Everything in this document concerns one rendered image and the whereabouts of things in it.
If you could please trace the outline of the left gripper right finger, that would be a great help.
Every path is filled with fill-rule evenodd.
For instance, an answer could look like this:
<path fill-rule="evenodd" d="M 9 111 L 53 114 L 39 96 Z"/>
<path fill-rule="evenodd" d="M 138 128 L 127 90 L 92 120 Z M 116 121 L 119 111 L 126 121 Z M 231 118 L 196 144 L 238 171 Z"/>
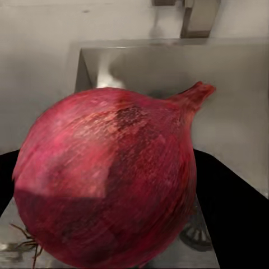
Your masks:
<path fill-rule="evenodd" d="M 269 269 L 269 200 L 214 156 L 193 151 L 196 195 L 220 269 Z"/>

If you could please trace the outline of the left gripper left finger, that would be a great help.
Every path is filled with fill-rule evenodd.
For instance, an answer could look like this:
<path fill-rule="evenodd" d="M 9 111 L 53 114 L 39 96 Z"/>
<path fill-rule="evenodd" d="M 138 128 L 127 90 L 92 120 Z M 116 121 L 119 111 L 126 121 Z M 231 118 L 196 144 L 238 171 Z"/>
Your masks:
<path fill-rule="evenodd" d="M 15 168 L 19 150 L 0 155 L 0 216 L 8 206 L 14 193 L 15 177 L 12 172 Z"/>

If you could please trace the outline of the vidalia onion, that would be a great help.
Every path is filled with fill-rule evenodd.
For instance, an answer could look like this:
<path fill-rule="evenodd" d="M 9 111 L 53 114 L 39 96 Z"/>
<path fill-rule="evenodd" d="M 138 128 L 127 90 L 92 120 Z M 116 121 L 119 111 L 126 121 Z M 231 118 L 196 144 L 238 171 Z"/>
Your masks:
<path fill-rule="evenodd" d="M 36 247 L 33 269 L 43 249 L 78 269 L 141 269 L 167 250 L 196 198 L 192 120 L 214 92 L 202 81 L 167 99 L 98 87 L 44 111 L 11 176 L 26 230 L 10 225 L 32 239 L 20 245 Z"/>

